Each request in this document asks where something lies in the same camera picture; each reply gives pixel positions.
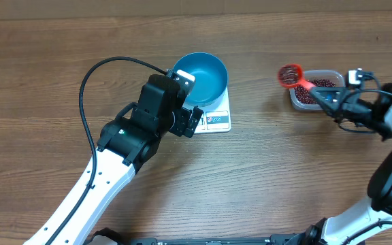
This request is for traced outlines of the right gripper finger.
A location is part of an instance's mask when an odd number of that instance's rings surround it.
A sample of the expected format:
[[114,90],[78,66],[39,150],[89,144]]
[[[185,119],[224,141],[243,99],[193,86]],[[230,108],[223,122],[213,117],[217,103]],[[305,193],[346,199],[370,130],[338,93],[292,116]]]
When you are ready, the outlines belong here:
[[332,118],[341,116],[340,105],[342,102],[341,92],[336,91],[312,91],[311,97],[322,108],[324,113]]
[[316,102],[339,102],[348,92],[346,87],[313,87],[310,95]]

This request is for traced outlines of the red scoop with blue handle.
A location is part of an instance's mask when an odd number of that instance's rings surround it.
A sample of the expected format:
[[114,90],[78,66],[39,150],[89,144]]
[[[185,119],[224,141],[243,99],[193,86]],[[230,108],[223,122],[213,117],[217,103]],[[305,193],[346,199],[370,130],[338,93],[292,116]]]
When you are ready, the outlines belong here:
[[317,87],[309,80],[304,78],[302,68],[296,64],[285,65],[278,71],[278,81],[283,87],[295,88],[298,86],[304,87],[308,92],[312,87]]

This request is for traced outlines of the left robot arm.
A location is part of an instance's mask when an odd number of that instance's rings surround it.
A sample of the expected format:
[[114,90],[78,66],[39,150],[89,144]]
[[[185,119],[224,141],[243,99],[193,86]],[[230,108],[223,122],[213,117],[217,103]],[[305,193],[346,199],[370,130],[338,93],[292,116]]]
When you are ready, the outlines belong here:
[[27,244],[83,244],[113,198],[158,150],[166,133],[192,137],[201,119],[184,101],[196,79],[178,70],[151,75],[138,101],[100,133],[86,169],[54,214]]

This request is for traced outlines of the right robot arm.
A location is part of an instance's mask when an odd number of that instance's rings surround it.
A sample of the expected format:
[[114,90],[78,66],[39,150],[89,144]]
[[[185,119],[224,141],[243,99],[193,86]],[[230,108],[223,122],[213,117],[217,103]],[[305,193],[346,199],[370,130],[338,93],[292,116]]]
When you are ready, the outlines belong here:
[[[392,83],[375,92],[370,103],[360,98],[364,90],[312,88],[310,94],[336,122],[346,119],[382,136],[392,138]],[[363,244],[368,238],[392,229],[392,151],[370,178],[367,195],[345,212],[324,218],[292,237],[289,244]]]

